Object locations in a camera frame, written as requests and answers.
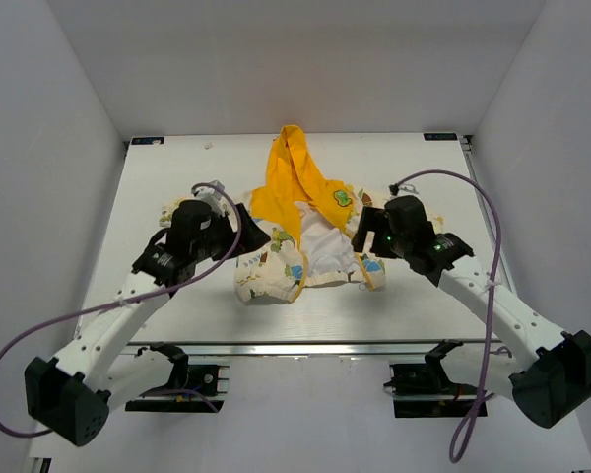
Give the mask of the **yellow patterned child jacket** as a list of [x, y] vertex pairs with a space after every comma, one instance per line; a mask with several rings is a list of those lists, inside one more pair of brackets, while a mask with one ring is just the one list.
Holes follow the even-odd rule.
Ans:
[[284, 126], [273, 141], [264, 186], [240, 197], [270, 238], [236, 259], [234, 290], [240, 301], [292, 303], [305, 288], [339, 283], [382, 289], [383, 259], [355, 251], [351, 239], [362, 211], [381, 208], [388, 199], [381, 192], [325, 178], [304, 132], [296, 125]]

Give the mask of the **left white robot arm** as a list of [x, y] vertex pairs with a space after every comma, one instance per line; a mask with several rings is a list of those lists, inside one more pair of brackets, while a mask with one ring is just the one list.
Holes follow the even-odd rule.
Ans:
[[237, 230], [209, 203], [179, 204], [170, 226], [157, 231], [133, 263], [117, 306], [101, 310], [50, 360], [34, 358], [26, 367], [27, 405], [34, 419], [84, 446], [116, 408], [146, 393], [172, 394], [188, 387], [188, 356], [175, 345], [157, 342], [140, 348], [123, 367], [114, 362], [148, 319], [192, 279], [199, 263], [237, 258], [269, 242], [242, 204], [234, 208]]

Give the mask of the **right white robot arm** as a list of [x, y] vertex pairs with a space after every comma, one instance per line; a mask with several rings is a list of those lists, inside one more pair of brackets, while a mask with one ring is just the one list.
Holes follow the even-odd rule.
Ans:
[[509, 349], [510, 358], [444, 340], [425, 356], [425, 379], [445, 393], [476, 385], [512, 400], [535, 425], [549, 429], [591, 398], [591, 335], [570, 334], [501, 285], [492, 283], [473, 249], [434, 230], [415, 196], [368, 206], [353, 238], [356, 251], [405, 260], [473, 314]]

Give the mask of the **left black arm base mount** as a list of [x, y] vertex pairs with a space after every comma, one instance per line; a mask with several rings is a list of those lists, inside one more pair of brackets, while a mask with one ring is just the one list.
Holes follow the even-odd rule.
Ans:
[[159, 342], [137, 349], [135, 357], [159, 353], [171, 363], [168, 381], [153, 393], [128, 401], [126, 412], [217, 414], [229, 390], [230, 366], [191, 360], [179, 346]]

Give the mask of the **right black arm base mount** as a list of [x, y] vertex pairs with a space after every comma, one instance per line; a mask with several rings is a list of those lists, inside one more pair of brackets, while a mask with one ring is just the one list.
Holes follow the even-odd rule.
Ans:
[[458, 340], [443, 340], [420, 362], [390, 365], [383, 391], [392, 399], [396, 419], [462, 419], [470, 412], [477, 388], [453, 383], [440, 365], [445, 355], [463, 346]]

